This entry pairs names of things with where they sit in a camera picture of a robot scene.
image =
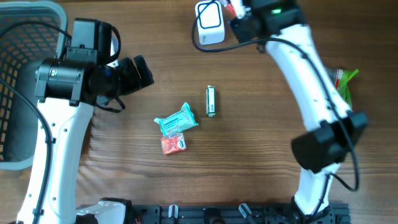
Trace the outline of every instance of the wooden tabletop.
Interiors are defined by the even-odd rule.
[[[356,152],[357,193],[333,182],[330,200],[348,203],[353,223],[398,220],[398,15],[396,0],[299,1],[317,50],[330,67],[358,68],[353,109],[370,126]],[[305,132],[281,71],[255,46],[204,54],[191,44],[196,1],[61,1],[69,18],[106,21],[121,34],[121,58],[142,54],[155,83],[122,97],[120,114],[95,109],[76,185],[76,205],[101,197],[135,204],[289,202],[300,166],[290,140]],[[236,40],[228,31],[225,45]],[[206,87],[218,90],[216,118],[206,117]],[[154,118],[189,103],[199,126],[184,132],[187,150],[164,156]],[[353,183],[351,159],[339,175]],[[0,222],[15,220],[30,170],[0,171]]]

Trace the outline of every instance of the small red package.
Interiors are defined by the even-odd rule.
[[[167,155],[173,152],[179,152],[187,148],[184,140],[184,134],[171,134],[162,138],[163,154]]]

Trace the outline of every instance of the white box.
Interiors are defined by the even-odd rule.
[[[211,1],[201,1],[195,6],[198,17],[207,3]],[[201,14],[197,21],[199,43],[202,45],[220,43],[224,40],[225,29],[221,4],[218,1],[212,2]]]

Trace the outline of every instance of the plastic basket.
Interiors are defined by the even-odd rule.
[[[44,21],[67,29],[67,14],[50,1],[0,2],[0,31],[20,21]],[[35,70],[41,60],[59,56],[65,36],[41,25],[16,27],[0,39],[1,78],[37,104]],[[0,84],[0,169],[30,167],[37,138],[37,117]]]

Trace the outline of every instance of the teal packet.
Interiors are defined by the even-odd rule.
[[[184,130],[199,125],[195,122],[188,103],[184,103],[179,112],[168,118],[155,118],[154,121],[160,125],[160,130],[164,137],[169,134],[181,133]]]

